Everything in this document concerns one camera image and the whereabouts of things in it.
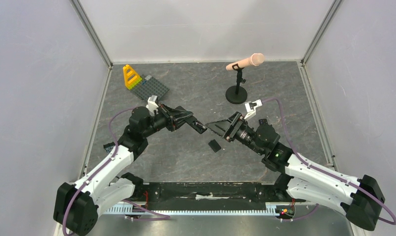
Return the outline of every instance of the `table surface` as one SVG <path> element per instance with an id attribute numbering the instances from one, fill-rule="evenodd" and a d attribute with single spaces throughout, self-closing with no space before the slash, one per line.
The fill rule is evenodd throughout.
<path id="1" fill-rule="evenodd" d="M 170 90 L 161 101 L 175 108 L 182 106 L 194 112 L 202 123 L 228 118 L 234 112 L 246 113 L 243 104 L 230 104 L 225 97 L 227 88 L 235 85 L 236 73 L 226 71 L 224 62 L 208 63 L 161 63 L 132 64 L 144 75 L 152 75 Z M 115 65 L 107 88 L 100 115 L 88 171 L 92 170 L 106 155 L 103 144 L 112 142 L 108 122 L 121 110 L 145 106 L 124 85 L 123 65 Z M 242 85 L 248 92 L 248 100 L 255 101 L 278 97 L 283 103 L 285 123 L 298 151 L 319 164 L 326 164 L 314 118 L 295 61 L 265 62 L 258 67 L 243 70 Z M 120 136 L 128 125 L 131 113 L 117 117 L 112 130 Z M 266 118 L 276 132 L 280 142 L 287 145 L 281 126 L 276 102 L 263 104 L 257 115 L 249 121 L 251 127 Z M 215 139 L 222 149 L 217 153 L 208 143 Z M 238 141 L 228 143 L 207 130 L 200 135 L 184 125 L 176 132 L 166 129 L 148 138 L 149 145 L 144 153 L 120 174 L 131 172 L 145 181 L 275 181 L 279 176 L 261 163 L 261 156 Z"/>

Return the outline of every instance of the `red wire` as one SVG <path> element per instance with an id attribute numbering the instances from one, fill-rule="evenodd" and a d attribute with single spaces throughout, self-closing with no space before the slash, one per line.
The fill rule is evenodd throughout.
<path id="1" fill-rule="evenodd" d="M 144 193 L 143 193 L 143 195 L 145 195 L 146 196 L 146 204 L 144 204 L 144 208 L 146 208 L 147 209 L 147 204 L 149 203 L 149 193 L 147 192 L 147 191 L 145 191 Z"/>
<path id="2" fill-rule="evenodd" d="M 292 204 L 291 204 L 290 208 L 295 209 L 295 199 L 294 198 L 292 198 Z"/>

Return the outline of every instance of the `black small block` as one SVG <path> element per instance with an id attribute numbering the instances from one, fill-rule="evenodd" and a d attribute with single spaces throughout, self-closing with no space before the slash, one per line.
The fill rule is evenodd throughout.
<path id="1" fill-rule="evenodd" d="M 221 146 L 217 143 L 217 141 L 215 141 L 215 139 L 211 140 L 208 145 L 210 145 L 211 149 L 214 152 L 218 152 L 219 150 L 221 150 Z"/>
<path id="2" fill-rule="evenodd" d="M 110 153 L 111 150 L 114 148 L 114 146 L 115 146 L 115 143 L 114 143 L 114 142 L 111 142 L 111 143 L 108 143 L 108 144 L 104 144 L 104 145 L 103 145 L 103 148 L 104 148 L 104 150 L 105 150 L 107 153 Z"/>
<path id="3" fill-rule="evenodd" d="M 267 124 L 267 119 L 260 119 L 259 124 Z"/>

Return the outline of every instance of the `microphone stand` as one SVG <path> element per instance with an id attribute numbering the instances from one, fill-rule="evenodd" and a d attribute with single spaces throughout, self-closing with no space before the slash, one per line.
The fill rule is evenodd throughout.
<path id="1" fill-rule="evenodd" d="M 232 104 L 242 104 L 247 100 L 247 91 L 243 87 L 240 87 L 240 83 L 244 84 L 246 80 L 243 79 L 242 68 L 237 68 L 234 70 L 237 71 L 237 85 L 231 86 L 227 89 L 226 98 L 227 101 Z"/>

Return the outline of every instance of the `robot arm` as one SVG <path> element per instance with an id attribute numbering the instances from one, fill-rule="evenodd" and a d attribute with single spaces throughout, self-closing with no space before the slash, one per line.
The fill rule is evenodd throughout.
<path id="1" fill-rule="evenodd" d="M 255 109 L 261 105 L 260 100 L 248 102 L 245 104 L 247 115 L 236 112 L 227 119 L 211 122 L 206 126 L 228 142 L 238 140 L 263 156 L 262 163 L 268 169 L 280 172 L 281 176 L 275 183 L 275 192 L 283 201 L 294 198 L 318 203 L 340 212 L 363 229 L 374 230 L 382 207 L 348 183 L 360 186 L 384 203 L 385 198 L 376 180 L 367 175 L 362 179 L 344 175 L 299 154 L 308 163 L 304 164 L 292 149 L 279 142 L 280 136 L 272 125 L 261 124 L 256 131 L 248 126 L 247 121 L 255 116 Z M 314 169 L 342 177 L 347 182 Z"/>
<path id="2" fill-rule="evenodd" d="M 109 183 L 125 167 L 133 163 L 146 149 L 147 137 L 166 128 L 175 131 L 184 124 L 190 125 L 199 134 L 207 128 L 192 112 L 182 107 L 170 108 L 157 101 L 156 96 L 148 100 L 147 107 L 132 110 L 129 125 L 118 140 L 118 151 L 114 147 L 102 162 L 74 184 L 63 183 L 55 202 L 54 220 L 63 222 L 65 210 L 74 194 L 85 185 L 74 200 L 69 211 L 66 227 L 80 236 L 88 234 L 106 210 L 135 192 L 135 185 L 122 176 L 115 184 Z"/>

